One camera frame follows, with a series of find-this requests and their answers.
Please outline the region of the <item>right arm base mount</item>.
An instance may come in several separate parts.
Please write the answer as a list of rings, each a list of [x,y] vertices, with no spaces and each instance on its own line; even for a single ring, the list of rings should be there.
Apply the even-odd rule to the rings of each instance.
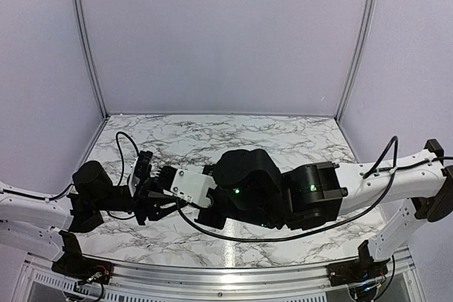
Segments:
[[[327,265],[327,276],[331,286],[362,283],[387,274],[387,262],[373,262],[364,267],[359,260],[335,262]]]

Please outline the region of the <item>front aluminium rail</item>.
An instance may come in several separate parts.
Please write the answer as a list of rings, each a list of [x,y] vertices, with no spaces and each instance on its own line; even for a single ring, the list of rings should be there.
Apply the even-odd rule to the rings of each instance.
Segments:
[[[76,287],[51,270],[51,262],[27,255],[13,301],[350,301],[351,287],[331,286],[327,263],[225,269],[171,267],[113,260],[104,286]]]

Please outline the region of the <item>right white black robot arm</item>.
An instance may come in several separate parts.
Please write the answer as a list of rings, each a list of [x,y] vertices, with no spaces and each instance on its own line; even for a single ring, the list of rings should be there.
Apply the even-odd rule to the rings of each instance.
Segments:
[[[341,215],[358,219],[382,202],[401,201],[383,229],[362,244],[350,272],[366,279],[427,222],[452,213],[452,168],[434,139],[412,156],[376,163],[301,165],[281,172],[262,149],[227,151],[215,163],[211,205],[197,222],[222,229],[227,219],[265,228],[322,231]]]

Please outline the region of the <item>right aluminium frame post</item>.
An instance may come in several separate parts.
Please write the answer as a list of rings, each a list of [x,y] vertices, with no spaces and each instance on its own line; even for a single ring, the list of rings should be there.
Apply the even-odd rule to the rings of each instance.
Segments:
[[[362,55],[364,53],[367,38],[369,36],[369,31],[372,26],[375,6],[376,0],[365,0],[358,36],[352,54],[351,63],[348,69],[348,75],[346,77],[345,85],[343,87],[340,101],[336,110],[335,120],[337,124],[340,124],[342,122],[348,107],[348,103],[350,102],[353,87],[357,80],[358,72],[360,69]]]

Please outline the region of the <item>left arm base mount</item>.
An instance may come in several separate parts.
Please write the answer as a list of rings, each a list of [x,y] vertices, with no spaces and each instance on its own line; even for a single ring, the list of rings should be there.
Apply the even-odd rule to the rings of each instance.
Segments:
[[[52,271],[68,277],[86,281],[93,275],[100,273],[95,278],[96,283],[108,284],[113,271],[112,262],[96,260],[88,257],[64,256],[52,263]]]

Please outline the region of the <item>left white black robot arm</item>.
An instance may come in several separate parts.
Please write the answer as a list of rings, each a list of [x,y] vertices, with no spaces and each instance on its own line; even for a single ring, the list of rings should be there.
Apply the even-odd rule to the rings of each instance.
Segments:
[[[52,262],[59,273],[84,277],[111,264],[90,260],[82,253],[77,234],[103,224],[103,212],[125,212],[139,225],[170,214],[169,194],[178,170],[162,167],[155,177],[150,165],[137,161],[125,185],[114,185],[97,161],[83,164],[71,184],[53,197],[37,196],[1,184],[1,244]]]

